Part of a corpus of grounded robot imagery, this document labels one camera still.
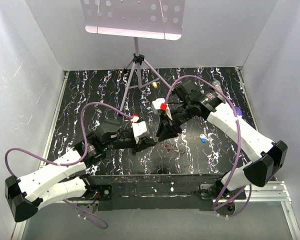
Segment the blue key tag with key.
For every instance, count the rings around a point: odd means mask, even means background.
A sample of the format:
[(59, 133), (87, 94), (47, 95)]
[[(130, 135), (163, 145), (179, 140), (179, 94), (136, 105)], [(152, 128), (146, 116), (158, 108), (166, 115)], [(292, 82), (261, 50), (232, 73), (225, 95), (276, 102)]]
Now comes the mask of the blue key tag with key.
[(200, 134), (199, 138), (200, 138), (200, 140), (201, 140), (202, 143), (206, 143), (207, 142), (207, 138), (206, 138), (206, 136), (204, 134)]

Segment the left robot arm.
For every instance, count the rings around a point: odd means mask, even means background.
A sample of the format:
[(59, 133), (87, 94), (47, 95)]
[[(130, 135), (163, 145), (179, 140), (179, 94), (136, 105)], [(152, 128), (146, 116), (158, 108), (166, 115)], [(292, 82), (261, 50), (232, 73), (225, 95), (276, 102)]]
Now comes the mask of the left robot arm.
[(31, 218), (43, 207), (69, 198), (91, 200), (105, 198), (103, 187), (97, 187), (87, 176), (71, 175), (83, 171), (107, 156), (109, 150), (130, 149), (132, 154), (156, 145), (145, 121), (132, 122), (122, 128), (121, 122), (110, 118), (103, 121), (86, 140), (73, 146), (53, 163), (24, 176), (5, 180), (5, 198), (15, 222)]

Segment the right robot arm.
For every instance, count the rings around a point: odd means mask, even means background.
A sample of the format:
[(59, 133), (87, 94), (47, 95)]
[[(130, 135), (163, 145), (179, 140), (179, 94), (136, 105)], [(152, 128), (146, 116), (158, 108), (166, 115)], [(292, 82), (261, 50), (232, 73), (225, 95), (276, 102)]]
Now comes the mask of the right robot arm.
[(158, 141), (176, 138), (182, 133), (182, 125), (193, 117), (201, 117), (231, 138), (248, 157), (249, 162), (226, 173), (216, 185), (217, 195), (227, 199), (236, 189), (246, 185), (264, 187), (280, 170), (287, 154), (287, 144), (262, 135), (240, 116), (235, 115), (230, 104), (214, 89), (202, 92), (191, 80), (178, 85), (174, 92), (180, 106), (170, 109), (164, 98), (151, 103), (159, 115), (156, 133)]

